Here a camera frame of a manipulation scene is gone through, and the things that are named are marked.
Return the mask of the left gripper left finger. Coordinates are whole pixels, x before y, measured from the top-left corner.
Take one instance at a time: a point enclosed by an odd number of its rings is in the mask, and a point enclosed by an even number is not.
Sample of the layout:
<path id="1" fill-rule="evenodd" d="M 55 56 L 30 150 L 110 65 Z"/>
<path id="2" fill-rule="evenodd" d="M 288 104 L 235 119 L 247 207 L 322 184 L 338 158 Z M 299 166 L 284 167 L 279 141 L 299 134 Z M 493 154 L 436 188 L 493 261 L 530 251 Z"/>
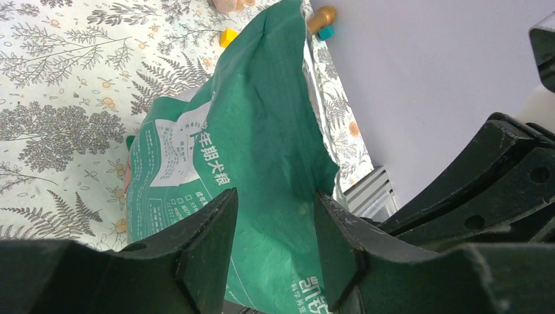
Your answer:
<path id="1" fill-rule="evenodd" d="M 71 240 L 1 242 L 2 313 L 220 313 L 238 192 L 119 252 Z"/>

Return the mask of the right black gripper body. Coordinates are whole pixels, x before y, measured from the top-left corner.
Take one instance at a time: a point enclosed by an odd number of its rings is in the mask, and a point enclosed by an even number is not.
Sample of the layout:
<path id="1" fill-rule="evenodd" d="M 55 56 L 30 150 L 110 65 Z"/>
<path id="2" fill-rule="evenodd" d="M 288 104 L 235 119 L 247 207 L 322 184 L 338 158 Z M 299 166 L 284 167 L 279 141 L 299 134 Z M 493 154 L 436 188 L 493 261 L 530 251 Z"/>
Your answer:
<path id="1" fill-rule="evenodd" d="M 379 224 L 407 243 L 554 242 L 554 106 L 491 114 L 459 156 Z"/>

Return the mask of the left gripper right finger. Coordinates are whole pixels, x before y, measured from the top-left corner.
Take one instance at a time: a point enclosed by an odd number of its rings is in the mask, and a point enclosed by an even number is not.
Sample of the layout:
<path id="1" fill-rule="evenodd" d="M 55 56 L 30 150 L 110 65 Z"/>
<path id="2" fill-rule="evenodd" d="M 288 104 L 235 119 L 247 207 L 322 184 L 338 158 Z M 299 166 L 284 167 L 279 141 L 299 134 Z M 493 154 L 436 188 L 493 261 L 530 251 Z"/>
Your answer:
<path id="1" fill-rule="evenodd" d="M 316 192 L 333 313 L 553 313 L 554 246 L 466 243 L 444 253 L 397 239 Z"/>

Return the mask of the green silver pet food bag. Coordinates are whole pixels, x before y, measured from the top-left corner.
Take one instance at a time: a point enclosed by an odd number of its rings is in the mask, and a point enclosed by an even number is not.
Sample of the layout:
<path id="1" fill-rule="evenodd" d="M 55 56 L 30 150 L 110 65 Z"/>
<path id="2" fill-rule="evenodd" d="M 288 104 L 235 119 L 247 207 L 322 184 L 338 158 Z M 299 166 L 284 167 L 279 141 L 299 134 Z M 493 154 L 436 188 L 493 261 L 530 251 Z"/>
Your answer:
<path id="1" fill-rule="evenodd" d="M 334 190 L 303 73 L 300 1 L 256 15 L 186 101 L 155 99 L 129 146 L 129 242 L 200 210 L 228 188 L 238 219 L 228 301 L 264 313 L 326 313 L 313 202 Z"/>

